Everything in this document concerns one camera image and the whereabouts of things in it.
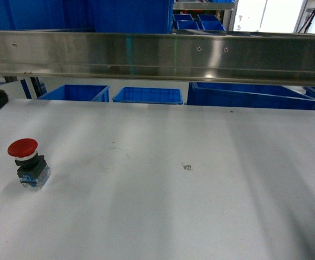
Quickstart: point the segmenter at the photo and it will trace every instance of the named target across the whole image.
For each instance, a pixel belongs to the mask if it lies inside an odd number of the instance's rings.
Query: metal frame
[[[0,31],[0,75],[315,86],[315,35],[217,33]]]
[[[238,1],[235,3],[212,3],[208,0],[202,0],[203,2],[176,2],[174,0],[174,10],[218,10],[223,11],[222,24],[228,31],[233,31],[234,19],[237,12]]]
[[[174,2],[174,10],[232,10],[235,3]]]

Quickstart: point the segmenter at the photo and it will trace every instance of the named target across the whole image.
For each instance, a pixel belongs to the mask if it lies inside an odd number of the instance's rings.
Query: stainless steel rail
[[[315,35],[0,31],[0,75],[315,86]]]
[[[174,2],[175,10],[231,10],[235,3]]]

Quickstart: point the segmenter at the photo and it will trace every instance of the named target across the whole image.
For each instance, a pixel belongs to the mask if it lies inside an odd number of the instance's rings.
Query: red button cap
[[[36,140],[31,138],[24,138],[13,142],[8,147],[8,154],[10,156],[23,158],[33,154],[38,147]]]

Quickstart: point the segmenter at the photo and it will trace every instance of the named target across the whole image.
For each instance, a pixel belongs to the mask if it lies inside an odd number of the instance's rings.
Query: white tabletop
[[[20,138],[41,190],[7,154]],[[12,100],[1,259],[315,259],[315,112]]]

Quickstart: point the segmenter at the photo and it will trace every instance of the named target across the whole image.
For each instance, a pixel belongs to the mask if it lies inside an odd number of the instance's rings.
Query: small label
[[[192,171],[192,166],[191,165],[183,165],[183,166],[184,166],[184,170]]]

